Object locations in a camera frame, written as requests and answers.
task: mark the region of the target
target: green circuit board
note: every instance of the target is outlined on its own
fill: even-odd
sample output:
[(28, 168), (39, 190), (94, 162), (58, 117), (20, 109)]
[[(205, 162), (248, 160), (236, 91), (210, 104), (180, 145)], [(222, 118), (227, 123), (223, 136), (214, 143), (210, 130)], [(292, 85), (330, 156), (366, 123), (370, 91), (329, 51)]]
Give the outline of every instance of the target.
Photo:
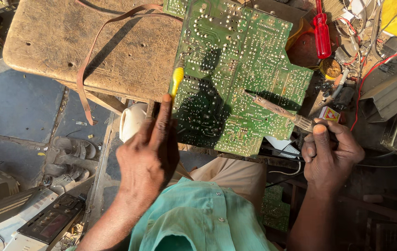
[(187, 0), (164, 0), (163, 12), (183, 18), (185, 16), (187, 4)]
[(313, 71), (287, 58), (291, 26), (235, 2), (188, 1), (177, 50), (185, 72), (172, 111), (179, 142), (255, 158), (265, 135), (290, 138), (294, 124), (244, 90), (300, 109)]

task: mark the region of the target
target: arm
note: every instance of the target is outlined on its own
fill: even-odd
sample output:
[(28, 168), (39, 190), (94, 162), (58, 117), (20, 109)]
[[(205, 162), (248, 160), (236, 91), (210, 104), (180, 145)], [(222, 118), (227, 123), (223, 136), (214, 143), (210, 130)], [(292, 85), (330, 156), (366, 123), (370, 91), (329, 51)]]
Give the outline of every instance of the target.
[(118, 193), (77, 251), (113, 250), (166, 187), (180, 158), (175, 127), (169, 119), (171, 103), (170, 95), (165, 94), (157, 120), (148, 121), (117, 149), (121, 171)]
[[(289, 251), (333, 250), (331, 234), (338, 192), (353, 166), (364, 158), (363, 148), (347, 127), (328, 120), (317, 123), (302, 147), (308, 189), (290, 232)], [(334, 132), (339, 141), (335, 150), (328, 131)]]

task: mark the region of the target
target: teal cloth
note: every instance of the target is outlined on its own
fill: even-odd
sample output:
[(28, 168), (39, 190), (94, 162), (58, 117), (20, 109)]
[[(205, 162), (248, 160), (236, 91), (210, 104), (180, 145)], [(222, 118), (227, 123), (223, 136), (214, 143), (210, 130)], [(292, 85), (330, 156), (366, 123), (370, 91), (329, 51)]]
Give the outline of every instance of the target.
[(163, 190), (132, 231), (131, 251), (277, 251), (254, 206), (213, 182), (181, 178)]

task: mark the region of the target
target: person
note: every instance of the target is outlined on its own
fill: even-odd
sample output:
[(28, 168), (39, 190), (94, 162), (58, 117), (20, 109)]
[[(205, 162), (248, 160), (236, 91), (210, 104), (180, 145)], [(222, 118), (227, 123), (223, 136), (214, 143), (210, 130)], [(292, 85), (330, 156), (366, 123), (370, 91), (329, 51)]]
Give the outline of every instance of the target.
[[(265, 166), (217, 158), (190, 174), (176, 171), (171, 103), (165, 94), (157, 119), (117, 149), (119, 191), (76, 250), (115, 250), (131, 232), (132, 251), (280, 250), (266, 239), (258, 220)], [(335, 150), (328, 131), (339, 141)], [(335, 200), (364, 151), (348, 128), (327, 120), (318, 120), (305, 141), (308, 189), (287, 251), (333, 250)], [(172, 180), (178, 172), (182, 177)], [(166, 188), (169, 182), (176, 184)]]

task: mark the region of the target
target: hand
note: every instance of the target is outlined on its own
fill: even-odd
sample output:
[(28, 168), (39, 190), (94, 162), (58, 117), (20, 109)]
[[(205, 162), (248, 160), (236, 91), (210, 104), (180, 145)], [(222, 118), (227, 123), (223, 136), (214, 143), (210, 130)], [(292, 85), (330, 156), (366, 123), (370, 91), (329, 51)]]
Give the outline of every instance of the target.
[[(336, 196), (352, 167), (364, 159), (364, 150), (346, 126), (324, 119), (315, 119), (315, 122), (313, 134), (307, 135), (302, 146), (302, 157), (306, 161), (304, 175), (309, 188), (318, 194)], [(339, 141), (335, 150), (328, 130), (335, 133)]]
[(116, 151), (120, 192), (138, 206), (150, 207), (172, 178), (180, 159), (171, 106), (171, 96), (165, 94), (157, 120), (146, 121)]

